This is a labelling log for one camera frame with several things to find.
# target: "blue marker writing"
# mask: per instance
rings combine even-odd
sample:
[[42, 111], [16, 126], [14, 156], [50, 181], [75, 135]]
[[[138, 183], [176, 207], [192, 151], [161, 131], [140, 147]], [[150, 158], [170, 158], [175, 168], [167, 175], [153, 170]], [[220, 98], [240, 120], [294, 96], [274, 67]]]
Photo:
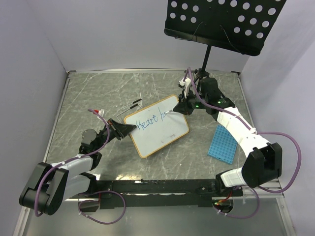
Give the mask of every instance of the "blue marker writing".
[[159, 108], [158, 108], [158, 111], [159, 111], [159, 114], [161, 115], [161, 119], [163, 121], [163, 118], [165, 118], [165, 116], [166, 116], [166, 114], [165, 114], [166, 112], [162, 113]]
[[152, 118], [148, 118], [145, 122], [140, 122], [139, 120], [136, 121], [136, 125], [139, 130], [145, 130], [150, 124], [154, 124], [158, 121], [158, 118], [153, 115]]

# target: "black music stand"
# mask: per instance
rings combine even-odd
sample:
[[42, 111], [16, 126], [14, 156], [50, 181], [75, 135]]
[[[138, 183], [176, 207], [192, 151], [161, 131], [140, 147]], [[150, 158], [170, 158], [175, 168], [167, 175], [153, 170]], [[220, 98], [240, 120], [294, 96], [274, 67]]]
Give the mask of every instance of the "black music stand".
[[168, 0], [164, 32], [177, 39], [207, 44], [250, 56], [260, 54], [286, 0]]

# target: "circular hole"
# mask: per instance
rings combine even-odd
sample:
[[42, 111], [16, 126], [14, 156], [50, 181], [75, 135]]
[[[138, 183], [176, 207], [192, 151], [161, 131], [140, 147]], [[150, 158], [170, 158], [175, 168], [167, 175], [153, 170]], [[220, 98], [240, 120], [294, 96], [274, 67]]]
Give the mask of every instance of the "circular hole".
[[186, 10], [188, 8], [188, 5], [186, 3], [183, 3], [182, 9]]
[[199, 7], [198, 7], [198, 6], [193, 6], [192, 10], [193, 10], [194, 12], [197, 12], [197, 11], [199, 10]]
[[269, 10], [268, 10], [268, 14], [269, 15], [273, 15], [273, 14], [275, 14], [276, 13], [276, 9], [274, 9], [274, 8], [270, 8]]
[[240, 29], [239, 27], [235, 27], [235, 28], [234, 28], [234, 32], [235, 32], [235, 33], [239, 33], [240, 31], [241, 31], [241, 29]]
[[269, 21], [264, 21], [261, 25], [266, 28], [269, 26]]
[[262, 11], [262, 5], [258, 5], [258, 6], [255, 8], [255, 11], [256, 11], [256, 12], [261, 12], [261, 11]]
[[258, 34], [257, 34], [257, 38], [262, 38], [263, 36], [264, 36], [263, 33], [258, 33]]
[[254, 24], [256, 24], [256, 23], [257, 23], [257, 19], [256, 19], [256, 18], [251, 18], [250, 24], [251, 24], [251, 25], [254, 25]]
[[237, 5], [237, 0], [231, 1], [231, 7], [236, 7], [236, 5]]
[[252, 34], [252, 31], [250, 29], [245, 31], [245, 35], [250, 36]]
[[243, 4], [243, 9], [247, 10], [250, 7], [250, 4], [248, 2]]
[[238, 21], [239, 21], [239, 22], [243, 22], [244, 20], [245, 20], [245, 16], [239, 16], [239, 17], [238, 17]]
[[177, 2], [172, 1], [171, 6], [172, 6], [172, 7], [176, 7], [176, 6], [177, 6]]

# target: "purple cable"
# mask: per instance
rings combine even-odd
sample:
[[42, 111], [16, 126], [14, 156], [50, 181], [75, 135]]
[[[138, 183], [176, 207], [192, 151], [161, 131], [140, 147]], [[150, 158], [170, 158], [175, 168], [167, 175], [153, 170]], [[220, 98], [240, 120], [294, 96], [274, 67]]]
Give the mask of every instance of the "purple cable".
[[[109, 133], [110, 133], [110, 129], [109, 129], [109, 126], [108, 126], [108, 123], [106, 122], [106, 120], [105, 120], [101, 115], [99, 115], [97, 112], [95, 112], [94, 110], [88, 109], [88, 111], [94, 113], [95, 115], [97, 115], [97, 116], [104, 122], [104, 124], [105, 124], [105, 126], [106, 126], [106, 129], [107, 129], [107, 133], [109, 134]], [[84, 154], [84, 155], [82, 155], [82, 156], [80, 156], [80, 157], [76, 156], [76, 157], [70, 158], [70, 159], [68, 159], [68, 160], [66, 160], [66, 161], [64, 161], [64, 162], [62, 162], [62, 163], [59, 163], [58, 165], [52, 167], [52, 168], [44, 175], [44, 177], [42, 178], [42, 180], [41, 180], [40, 183], [39, 183], [39, 186], [38, 186], [38, 189], [37, 189], [37, 192], [36, 192], [36, 196], [35, 196], [35, 203], [34, 203], [35, 216], [40, 217], [40, 216], [43, 214], [42, 212], [41, 212], [41, 213], [38, 213], [38, 199], [39, 199], [40, 190], [41, 190], [41, 188], [43, 187], [43, 184], [44, 184], [46, 178], [49, 176], [49, 174], [50, 174], [52, 171], [54, 171], [55, 169], [57, 169], [57, 168], [59, 168], [59, 167], [65, 165], [65, 164], [67, 164], [67, 163], [69, 163], [69, 162], [71, 162], [71, 161], [77, 160], [77, 159], [82, 158], [82, 157], [90, 156], [90, 155], [93, 155], [93, 154], [99, 152], [100, 150], [102, 150], [102, 149], [105, 147], [105, 145], [108, 143], [108, 140], [109, 140], [109, 135], [107, 135], [107, 139], [106, 139], [106, 141], [104, 142], [103, 146], [101, 146], [98, 150], [93, 151], [93, 152], [88, 153], [88, 154]]]
[[251, 190], [254, 192], [254, 194], [256, 195], [256, 198], [257, 198], [257, 207], [256, 207], [256, 210], [252, 214], [247, 215], [247, 216], [237, 216], [237, 215], [225, 214], [222, 211], [219, 211], [215, 206], [214, 206], [214, 209], [221, 215], [224, 215], [224, 216], [227, 216], [230, 218], [235, 218], [235, 219], [248, 219], [248, 218], [255, 216], [257, 214], [257, 212], [259, 211], [259, 208], [260, 208], [260, 199], [259, 199], [257, 192], [253, 188], [251, 188]]
[[[186, 79], [187, 73], [189, 73], [189, 76], [192, 78], [190, 67], [188, 67], [188, 69], [187, 69], [187, 71], [186, 71], [186, 74], [185, 74], [185, 77], [184, 77], [184, 81], [185, 81], [185, 79]], [[247, 129], [249, 129], [249, 130], [251, 129], [251, 128], [246, 124], [246, 122], [245, 122], [244, 120], [242, 120], [240, 117], [236, 116], [234, 113], [232, 113], [232, 112], [230, 112], [230, 111], [227, 111], [227, 110], [225, 110], [225, 109], [222, 109], [222, 108], [220, 108], [220, 107], [211, 106], [211, 105], [207, 104], [204, 100], [202, 100], [202, 98], [201, 98], [200, 95], [198, 94], [198, 91], [197, 91], [197, 88], [196, 88], [196, 85], [195, 85], [193, 79], [190, 79], [190, 80], [191, 80], [192, 88], [193, 88], [193, 90], [194, 90], [194, 92], [195, 92], [197, 98], [199, 99], [199, 101], [200, 101], [203, 105], [205, 105], [206, 107], [210, 107], [210, 108], [212, 108], [212, 109], [216, 109], [216, 110], [218, 110], [218, 111], [220, 111], [220, 112], [226, 112], [226, 113], [228, 113], [228, 114], [230, 114], [230, 115], [236, 117], [241, 123], [243, 123], [243, 124], [245, 125], [245, 127], [246, 127]], [[266, 189], [266, 188], [263, 188], [263, 187], [260, 187], [260, 186], [259, 186], [259, 188], [261, 188], [261, 189], [263, 189], [263, 190], [265, 190], [265, 191], [267, 191], [267, 192], [269, 192], [269, 193], [283, 193], [283, 192], [286, 191], [289, 187], [291, 187], [291, 185], [292, 185], [293, 182], [295, 181], [295, 178], [296, 178], [297, 174], [299, 173], [299, 170], [300, 170], [300, 167], [301, 167], [301, 162], [302, 162], [302, 152], [301, 152], [300, 146], [298, 145], [298, 143], [296, 142], [296, 140], [295, 140], [292, 136], [290, 136], [290, 135], [288, 135], [288, 134], [285, 134], [285, 133], [281, 133], [281, 132], [257, 132], [257, 134], [282, 135], [282, 136], [285, 136], [285, 137], [289, 138], [289, 139], [294, 143], [294, 145], [295, 145], [295, 147], [296, 147], [296, 150], [297, 150], [297, 165], [296, 165], [294, 174], [293, 174], [291, 180], [289, 181], [289, 183], [286, 185], [286, 187], [284, 187], [284, 188], [282, 188], [282, 189], [280, 189], [280, 190], [269, 190], [269, 189]]]
[[78, 204], [79, 214], [85, 216], [86, 218], [89, 218], [90, 220], [93, 220], [94, 222], [97, 222], [97, 223], [99, 223], [99, 224], [102, 224], [102, 225], [115, 224], [116, 222], [118, 222], [119, 220], [121, 220], [121, 218], [124, 216], [124, 214], [125, 214], [125, 212], [126, 212], [126, 202], [125, 202], [123, 196], [122, 196], [121, 194], [119, 194], [119, 193], [117, 193], [117, 192], [115, 192], [115, 191], [111, 191], [111, 190], [98, 191], [98, 192], [95, 192], [95, 193], [92, 193], [92, 194], [88, 194], [88, 195], [94, 195], [94, 194], [99, 194], [99, 193], [114, 193], [114, 194], [118, 195], [119, 197], [121, 197], [121, 199], [123, 200], [123, 203], [124, 203], [124, 209], [123, 209], [122, 214], [118, 217], [118, 219], [117, 219], [117, 220], [114, 220], [114, 221], [112, 221], [112, 222], [108, 222], [108, 223], [107, 223], [107, 222], [102, 222], [102, 221], [96, 220], [96, 219], [94, 219], [94, 218], [92, 218], [92, 217], [90, 217], [90, 216], [84, 214], [84, 213], [80, 210], [80, 205], [81, 205], [82, 203], [87, 203], [87, 202], [90, 202], [90, 203], [98, 203], [98, 201], [94, 201], [94, 200], [85, 200], [85, 201], [80, 202], [80, 203]]
[[296, 147], [296, 150], [297, 150], [297, 164], [296, 164], [296, 168], [295, 168], [295, 171], [293, 173], [293, 176], [290, 179], [289, 183], [286, 185], [286, 187], [284, 187], [284, 188], [282, 188], [280, 190], [269, 190], [267, 188], [258, 186], [258, 188], [260, 188], [262, 190], [265, 190], [266, 192], [269, 192], [269, 193], [283, 193], [289, 187], [291, 187], [291, 185], [295, 181], [295, 178], [297, 177], [297, 174], [299, 173], [299, 170], [300, 170], [300, 167], [301, 167], [301, 162], [302, 162], [302, 152], [301, 152], [300, 146], [299, 146], [297, 141], [292, 136], [290, 136], [288, 134], [285, 134], [285, 133], [281, 133], [281, 132], [258, 132], [258, 134], [274, 134], [274, 135], [285, 136], [285, 137], [289, 138], [294, 143], [294, 145]]
[[[191, 75], [191, 69], [190, 69], [190, 67], [188, 67], [187, 71], [188, 71], [188, 73], [189, 73], [189, 76], [190, 76], [191, 78], [193, 78], [192, 75]], [[199, 93], [198, 93], [198, 91], [197, 91], [197, 88], [196, 88], [196, 85], [195, 85], [193, 79], [191, 79], [191, 85], [192, 85], [192, 88], [193, 88], [193, 90], [194, 90], [194, 92], [195, 92], [197, 98], [199, 99], [199, 101], [200, 101], [203, 105], [205, 105], [206, 107], [210, 107], [210, 108], [212, 108], [212, 109], [216, 109], [216, 110], [218, 110], [218, 111], [220, 111], [220, 112], [228, 113], [228, 114], [230, 114], [231, 116], [234, 116], [234, 117], [236, 117], [237, 119], [239, 119], [240, 122], [243, 123], [243, 125], [244, 125], [247, 129], [249, 129], [249, 130], [251, 129], [251, 128], [248, 126], [248, 124], [246, 124], [246, 122], [245, 122], [244, 120], [242, 120], [240, 117], [236, 116], [233, 112], [227, 111], [227, 110], [222, 109], [222, 108], [220, 108], [220, 107], [215, 107], [215, 106], [209, 105], [209, 104], [207, 104], [204, 100], [202, 100], [202, 98], [200, 97], [200, 95], [199, 95]]]

